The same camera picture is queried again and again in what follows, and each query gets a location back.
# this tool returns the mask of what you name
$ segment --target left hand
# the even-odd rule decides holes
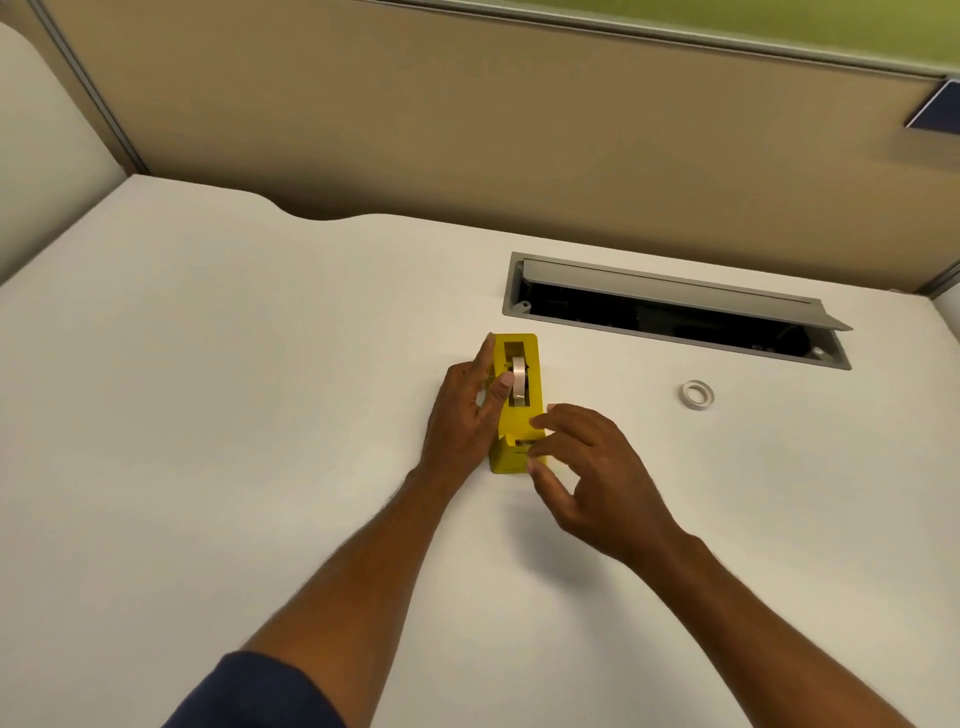
[[[484,340],[473,361],[454,364],[433,404],[418,470],[459,488],[490,449],[500,410],[514,386],[514,373],[504,372],[491,385],[482,406],[477,394],[493,364],[493,334]]]

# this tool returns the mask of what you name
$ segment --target tape roll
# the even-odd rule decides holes
[[[700,397],[695,396],[694,392],[699,393]],[[690,409],[703,411],[713,404],[716,397],[709,384],[700,379],[691,379],[680,388],[680,399]]]
[[[514,404],[526,404],[527,362],[522,356],[514,357]]]

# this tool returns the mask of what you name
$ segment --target navy blue sleeve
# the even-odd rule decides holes
[[[324,694],[295,667],[231,652],[163,728],[346,728]]]

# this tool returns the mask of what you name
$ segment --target right hand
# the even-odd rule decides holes
[[[530,420],[553,430],[528,453],[534,487],[564,531],[644,576],[686,533],[667,510],[639,455],[603,415],[551,404]],[[538,457],[553,455],[580,476],[571,494]]]

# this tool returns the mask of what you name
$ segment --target cubicle wall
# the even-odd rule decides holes
[[[34,47],[0,25],[0,283],[125,179]]]
[[[960,258],[960,137],[902,128],[933,78],[354,0],[45,7],[151,173],[300,215],[905,291]]]

